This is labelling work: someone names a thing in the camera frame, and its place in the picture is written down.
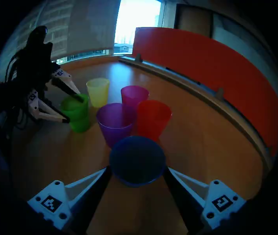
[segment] red cup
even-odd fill
[[[137,134],[157,141],[171,116],[166,104],[156,100],[142,101],[137,107]]]

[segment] plastic cup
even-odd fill
[[[86,83],[91,104],[100,108],[107,104],[110,81],[106,78],[95,78]]]
[[[121,103],[108,104],[98,110],[97,120],[109,147],[131,135],[136,117],[133,107]]]
[[[74,132],[84,132],[89,126],[88,96],[79,94],[83,103],[71,96],[66,97],[61,103],[61,111],[70,119],[69,125]]]
[[[149,97],[149,91],[140,86],[127,86],[121,89],[123,104],[137,108],[137,105]]]
[[[159,178],[165,169],[165,155],[154,141],[131,136],[119,141],[110,153],[113,174],[125,185],[139,187]]]
[[[157,141],[171,116],[166,104],[156,100],[142,101],[137,107],[137,134]]]

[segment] orange partition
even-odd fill
[[[278,97],[247,59],[213,39],[179,29],[137,28],[133,56],[199,81],[224,98],[255,127],[271,155],[278,150]]]

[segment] blue cup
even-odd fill
[[[165,169],[165,155],[154,141],[130,136],[114,145],[110,154],[112,173],[129,187],[140,187],[159,178]]]

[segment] purple cup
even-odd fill
[[[149,91],[140,86],[127,86],[121,89],[123,104],[137,108],[137,105],[149,97]]]
[[[109,147],[131,135],[137,118],[136,110],[126,104],[112,103],[100,108],[97,121]]]

